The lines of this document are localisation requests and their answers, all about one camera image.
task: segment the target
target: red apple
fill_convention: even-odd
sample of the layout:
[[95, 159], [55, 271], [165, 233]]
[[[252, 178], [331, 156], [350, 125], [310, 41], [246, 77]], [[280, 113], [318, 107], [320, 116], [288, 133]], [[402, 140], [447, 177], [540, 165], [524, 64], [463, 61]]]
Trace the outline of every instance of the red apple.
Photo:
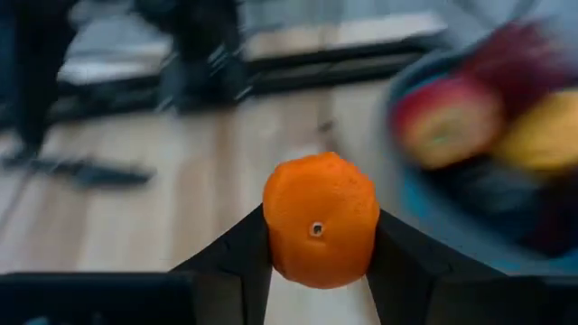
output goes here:
[[403, 97], [393, 114], [400, 144], [425, 169], [486, 151], [502, 128], [499, 97], [474, 79], [438, 79]]
[[513, 22], [496, 30], [461, 71], [501, 95], [508, 119], [518, 117], [575, 76], [562, 42], [542, 22]]

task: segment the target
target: wooden floor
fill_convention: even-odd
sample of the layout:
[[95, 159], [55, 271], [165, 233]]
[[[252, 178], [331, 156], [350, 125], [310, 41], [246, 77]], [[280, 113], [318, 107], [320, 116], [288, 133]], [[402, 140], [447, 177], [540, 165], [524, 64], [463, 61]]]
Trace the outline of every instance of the wooden floor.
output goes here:
[[[406, 18], [406, 34], [432, 30]], [[389, 23], [384, 29], [365, 22], [338, 30], [330, 45], [371, 42], [368, 31], [404, 36], [403, 29], [392, 28], [399, 20]], [[284, 40], [264, 36], [254, 47], [302, 51], [320, 40], [318, 30], [296, 30]], [[357, 122], [368, 115], [359, 112], [378, 105], [385, 84], [253, 98], [234, 109], [191, 116], [117, 116], [58, 126], [46, 153], [140, 163], [157, 174], [145, 188], [111, 191], [0, 172], [0, 272], [169, 270], [254, 209], [279, 162], [355, 147], [367, 133]], [[334, 131], [348, 130], [345, 137], [320, 133], [319, 124], [332, 119]], [[0, 150], [10, 143], [8, 135], [2, 137]], [[317, 291], [274, 274], [266, 324], [377, 323], [365, 280]]]

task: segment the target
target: fruit bowl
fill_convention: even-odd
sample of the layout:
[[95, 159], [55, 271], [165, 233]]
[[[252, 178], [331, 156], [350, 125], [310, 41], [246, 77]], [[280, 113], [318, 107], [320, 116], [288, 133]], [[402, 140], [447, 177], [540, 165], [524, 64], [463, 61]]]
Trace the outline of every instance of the fruit bowl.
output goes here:
[[[436, 237], [448, 246], [474, 257], [484, 264], [510, 274], [575, 274], [578, 272], [578, 250], [565, 252], [558, 257], [547, 257], [532, 252], [515, 240], [504, 236], [504, 231], [486, 227], [479, 216], [463, 209], [448, 195], [440, 191], [415, 162], [406, 155], [392, 130], [392, 118], [397, 103], [407, 94], [422, 86], [446, 77], [456, 70], [473, 52], [473, 47], [464, 51], [437, 51], [430, 53], [398, 74], [390, 84], [387, 99], [380, 119], [380, 138], [386, 139], [387, 155], [395, 161], [403, 184], [401, 200], [420, 230]], [[537, 227], [535, 218], [514, 216], [504, 221], [504, 229]], [[508, 234], [520, 237], [519, 234]]]

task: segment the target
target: orange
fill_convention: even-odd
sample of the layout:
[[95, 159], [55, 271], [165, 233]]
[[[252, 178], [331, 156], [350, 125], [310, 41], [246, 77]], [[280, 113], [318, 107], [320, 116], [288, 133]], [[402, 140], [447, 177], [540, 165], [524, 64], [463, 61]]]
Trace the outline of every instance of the orange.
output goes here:
[[375, 186], [336, 153], [279, 164], [263, 211], [273, 266], [287, 280], [330, 289], [366, 273], [379, 218]]

